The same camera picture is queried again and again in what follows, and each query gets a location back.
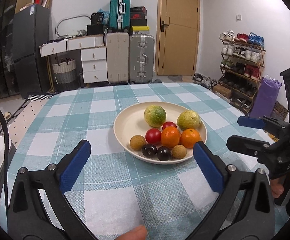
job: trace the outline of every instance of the teal suitcase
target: teal suitcase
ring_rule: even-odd
[[[109,26],[116,30],[129,29],[131,0],[110,0]]]

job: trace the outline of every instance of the checkered tablecloth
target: checkered tablecloth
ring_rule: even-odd
[[[218,194],[212,192],[192,158],[176,165],[156,165],[132,157],[117,142],[113,123],[126,107],[139,102],[166,101],[199,113],[204,120],[206,145],[225,164],[243,171],[262,165],[256,158],[230,152],[227,138],[233,134],[271,141],[262,131],[237,124],[243,115],[202,86],[191,83],[158,83],[109,86],[63,92],[46,103],[23,140],[8,171],[9,195],[20,167],[44,169],[58,163],[81,139],[92,152],[70,192],[72,207],[99,239],[114,239],[144,224],[148,239],[185,239],[201,222]],[[61,227],[48,199],[40,191],[54,225]],[[242,194],[237,196],[229,224]],[[6,228],[4,197],[0,223]],[[287,221],[284,208],[277,207],[276,230]]]

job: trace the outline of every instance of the refrigerator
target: refrigerator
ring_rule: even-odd
[[[13,60],[21,97],[50,89],[45,57],[39,46],[49,40],[50,10],[34,4],[14,15]]]

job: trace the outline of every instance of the red tomato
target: red tomato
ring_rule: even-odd
[[[173,122],[166,122],[163,124],[163,130],[166,128],[166,127],[169,127],[169,126],[172,126],[172,127],[175,127],[177,129],[177,125],[174,124]]]
[[[158,144],[161,141],[161,131],[156,129],[156,128],[152,128],[149,129],[146,132],[145,135],[145,139],[149,144]]]

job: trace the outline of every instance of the purple bag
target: purple bag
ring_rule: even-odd
[[[263,77],[254,103],[254,107],[249,116],[258,118],[266,115],[269,117],[273,111],[281,86],[282,83],[278,80],[271,79],[269,76],[267,76],[267,78]]]

